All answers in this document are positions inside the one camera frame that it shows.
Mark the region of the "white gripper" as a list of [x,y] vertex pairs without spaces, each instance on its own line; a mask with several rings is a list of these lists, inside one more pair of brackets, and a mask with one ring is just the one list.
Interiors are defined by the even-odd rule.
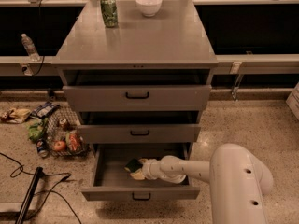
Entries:
[[146,159],[141,158],[138,160],[142,166],[142,172],[136,171],[134,173],[130,173],[130,176],[134,180],[145,180],[145,177],[148,180],[155,180],[159,177],[160,173],[160,163],[156,159]]

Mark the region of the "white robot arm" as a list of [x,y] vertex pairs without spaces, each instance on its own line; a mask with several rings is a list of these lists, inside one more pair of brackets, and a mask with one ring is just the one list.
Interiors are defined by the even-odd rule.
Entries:
[[209,161],[189,161],[175,156],[159,160],[132,159],[125,170],[135,180],[178,184],[186,177],[208,183],[213,224],[268,224],[263,196],[274,179],[268,167],[237,144],[219,146]]

